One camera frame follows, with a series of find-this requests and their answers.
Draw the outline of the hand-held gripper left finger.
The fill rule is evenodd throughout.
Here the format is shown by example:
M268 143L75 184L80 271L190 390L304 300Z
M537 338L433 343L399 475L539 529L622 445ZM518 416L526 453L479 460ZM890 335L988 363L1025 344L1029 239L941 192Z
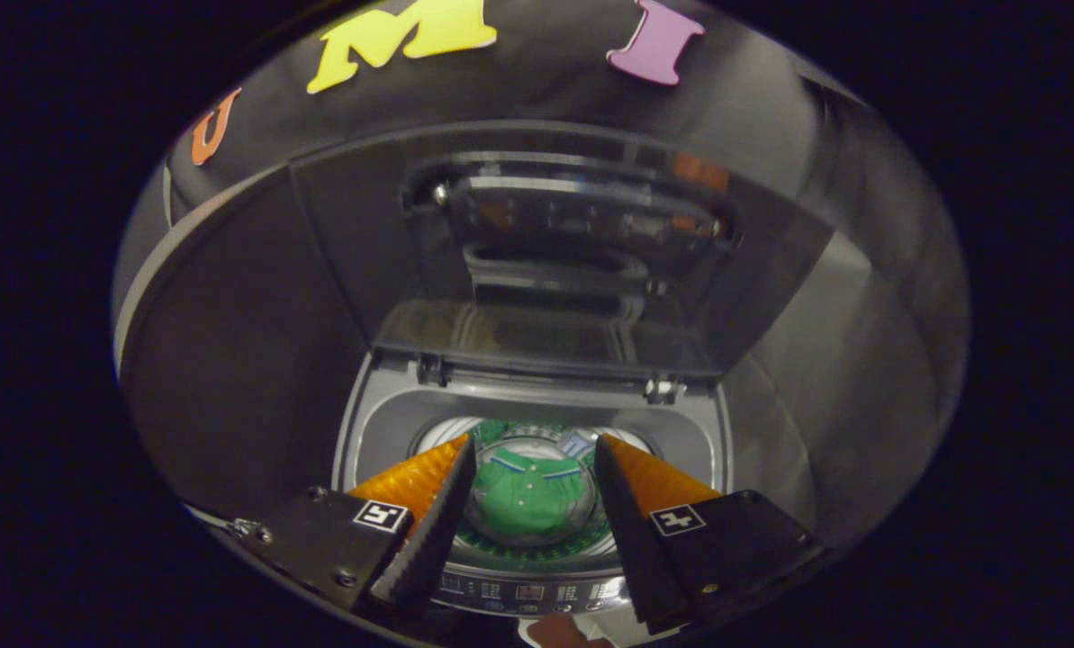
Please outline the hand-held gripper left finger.
M475 473L463 435L352 490L310 487L240 529L237 545L340 611L413 617L441 580Z

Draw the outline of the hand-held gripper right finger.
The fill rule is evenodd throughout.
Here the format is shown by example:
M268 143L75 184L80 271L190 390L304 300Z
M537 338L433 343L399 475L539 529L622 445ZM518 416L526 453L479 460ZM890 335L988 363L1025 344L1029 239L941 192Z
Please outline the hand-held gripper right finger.
M595 443L593 472L651 635L725 625L822 566L822 542L755 490L725 495L611 435Z

